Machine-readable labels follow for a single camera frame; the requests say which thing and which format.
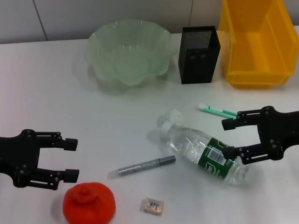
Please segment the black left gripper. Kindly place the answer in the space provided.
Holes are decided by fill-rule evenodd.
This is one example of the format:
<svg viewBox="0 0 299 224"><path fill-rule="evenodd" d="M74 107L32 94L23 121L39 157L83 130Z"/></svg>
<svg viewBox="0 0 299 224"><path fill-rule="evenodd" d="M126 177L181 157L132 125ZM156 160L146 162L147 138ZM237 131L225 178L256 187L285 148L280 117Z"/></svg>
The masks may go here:
<svg viewBox="0 0 299 224"><path fill-rule="evenodd" d="M37 168L40 148L76 151L77 145L77 139L63 139L60 132L36 132L32 129L24 129L15 137L1 137L0 172L10 176L17 188L57 190L60 181L76 183L79 170L56 171Z"/></svg>

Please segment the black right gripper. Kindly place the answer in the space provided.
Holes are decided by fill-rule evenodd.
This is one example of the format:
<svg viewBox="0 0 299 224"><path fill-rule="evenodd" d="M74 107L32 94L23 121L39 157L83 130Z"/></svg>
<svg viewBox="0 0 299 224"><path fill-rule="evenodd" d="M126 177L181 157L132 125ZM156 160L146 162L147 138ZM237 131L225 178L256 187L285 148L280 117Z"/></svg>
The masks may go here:
<svg viewBox="0 0 299 224"><path fill-rule="evenodd" d="M240 157L244 165L280 160L291 146L299 144L299 112L278 112L272 106L259 110L239 111L235 119L221 121L224 130L256 126L261 143L246 147L225 147L225 159Z"/></svg>

